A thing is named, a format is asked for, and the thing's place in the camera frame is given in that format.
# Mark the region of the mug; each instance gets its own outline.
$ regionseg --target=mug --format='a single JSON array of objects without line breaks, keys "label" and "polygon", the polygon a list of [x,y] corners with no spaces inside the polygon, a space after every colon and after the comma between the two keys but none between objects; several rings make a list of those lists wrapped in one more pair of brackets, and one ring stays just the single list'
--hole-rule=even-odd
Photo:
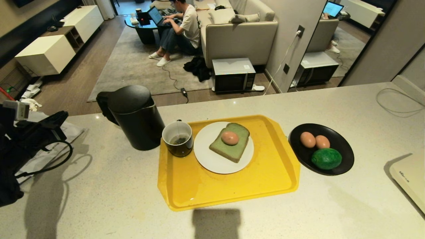
[{"label": "mug", "polygon": [[177,157],[184,157],[193,149],[192,128],[181,120],[167,125],[162,131],[162,139],[170,153]]}]

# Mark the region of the electric kettle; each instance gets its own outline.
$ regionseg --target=electric kettle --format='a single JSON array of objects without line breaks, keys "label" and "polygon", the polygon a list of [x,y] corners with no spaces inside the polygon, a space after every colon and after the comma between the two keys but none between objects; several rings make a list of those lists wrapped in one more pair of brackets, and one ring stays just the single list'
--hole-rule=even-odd
[{"label": "electric kettle", "polygon": [[121,127],[135,149],[145,151],[160,145],[165,125],[148,88],[129,85],[114,92],[104,91],[96,101],[103,115]]}]

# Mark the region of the person's hand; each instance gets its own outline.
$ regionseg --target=person's hand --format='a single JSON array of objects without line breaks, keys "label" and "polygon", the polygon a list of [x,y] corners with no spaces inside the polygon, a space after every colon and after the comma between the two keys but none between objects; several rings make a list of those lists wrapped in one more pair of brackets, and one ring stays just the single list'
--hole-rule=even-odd
[{"label": "person's hand", "polygon": [[176,15],[173,14],[173,15],[170,15],[170,16],[165,16],[164,18],[165,19],[174,19],[175,17],[176,17]]}]

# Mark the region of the brown egg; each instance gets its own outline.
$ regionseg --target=brown egg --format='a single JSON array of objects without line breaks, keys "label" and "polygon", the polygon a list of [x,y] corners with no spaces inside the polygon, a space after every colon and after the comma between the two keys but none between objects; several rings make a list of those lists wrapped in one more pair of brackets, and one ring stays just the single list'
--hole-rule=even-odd
[{"label": "brown egg", "polygon": [[319,149],[322,148],[330,148],[331,147],[331,143],[329,142],[329,139],[324,137],[323,135],[317,135],[316,136],[316,146]]},{"label": "brown egg", "polygon": [[225,131],[221,134],[221,140],[227,145],[236,145],[239,142],[239,137],[232,131]]},{"label": "brown egg", "polygon": [[306,146],[307,148],[312,148],[316,145],[316,139],[315,137],[309,133],[309,132],[304,132],[301,134],[300,137],[301,143]]}]

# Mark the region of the rug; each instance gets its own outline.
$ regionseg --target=rug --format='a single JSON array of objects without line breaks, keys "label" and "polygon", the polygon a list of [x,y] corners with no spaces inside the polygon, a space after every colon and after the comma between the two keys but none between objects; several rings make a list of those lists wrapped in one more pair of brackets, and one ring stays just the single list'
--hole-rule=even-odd
[{"label": "rug", "polygon": [[[96,101],[96,96],[102,91],[116,91],[128,85],[143,85],[152,95],[180,92],[174,88],[174,81],[167,71],[157,67],[155,59],[149,59],[149,54],[155,51],[154,45],[144,45],[135,29],[125,27],[111,56],[100,74],[88,102]],[[212,79],[199,82],[191,72],[183,69],[185,63],[192,57],[175,54],[172,61],[164,69],[169,70],[171,78],[176,79],[176,87],[184,87],[186,91],[211,89]]]},{"label": "rug", "polygon": [[340,64],[332,77],[344,77],[366,44],[339,27],[335,31],[335,37],[339,39],[339,41],[338,39],[335,39],[335,41],[338,42],[337,48],[341,53],[325,52]]}]

